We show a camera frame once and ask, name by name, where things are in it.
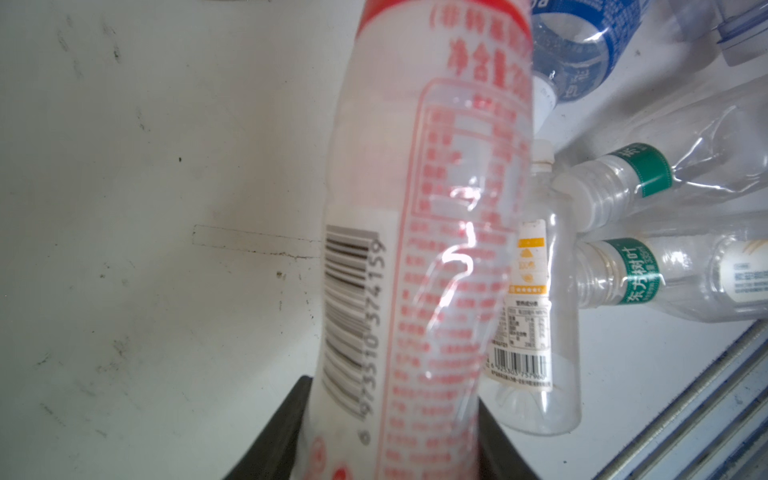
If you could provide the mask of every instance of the bottle bottom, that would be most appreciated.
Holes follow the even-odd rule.
[[[581,410],[563,401],[563,392],[517,389],[486,376],[479,394],[497,422],[529,435],[562,435],[581,422]]]

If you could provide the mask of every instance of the black plastic holder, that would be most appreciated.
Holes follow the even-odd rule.
[[[283,404],[240,463],[225,480],[288,480],[296,455],[301,418],[310,397],[312,377],[303,376],[296,382]],[[538,480],[536,474],[517,453],[507,435],[482,400],[478,416],[480,428],[481,480]]]

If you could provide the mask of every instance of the empty water bottle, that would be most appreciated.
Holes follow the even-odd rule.
[[[552,182],[587,232],[652,206],[717,204],[768,182],[768,75],[633,130]]]
[[[578,243],[580,308],[648,303],[698,322],[768,313],[768,212],[652,222]]]
[[[534,0],[534,132],[558,102],[599,87],[640,26],[650,0]]]

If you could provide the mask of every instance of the barcode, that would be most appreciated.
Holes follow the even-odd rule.
[[[499,369],[524,376],[543,379],[547,375],[547,357],[543,355],[525,355],[494,349],[494,363]]]
[[[359,419],[363,395],[366,273],[376,232],[326,227],[325,244],[325,362],[323,386],[334,402]]]

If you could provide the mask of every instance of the clear plastic bottle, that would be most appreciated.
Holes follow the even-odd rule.
[[[534,0],[534,132],[557,103],[584,97],[605,81],[650,0]]]
[[[656,205],[717,204],[768,183],[768,75],[634,129],[633,143],[578,164],[552,187],[587,232]]]
[[[578,300],[570,199],[550,188],[552,146],[534,141],[517,258],[480,396],[497,421],[535,435],[581,421]]]
[[[478,468],[529,175],[525,0],[368,0],[328,154],[323,336],[293,478]]]
[[[768,212],[648,223],[576,248],[580,308],[648,303],[697,322],[768,313]]]

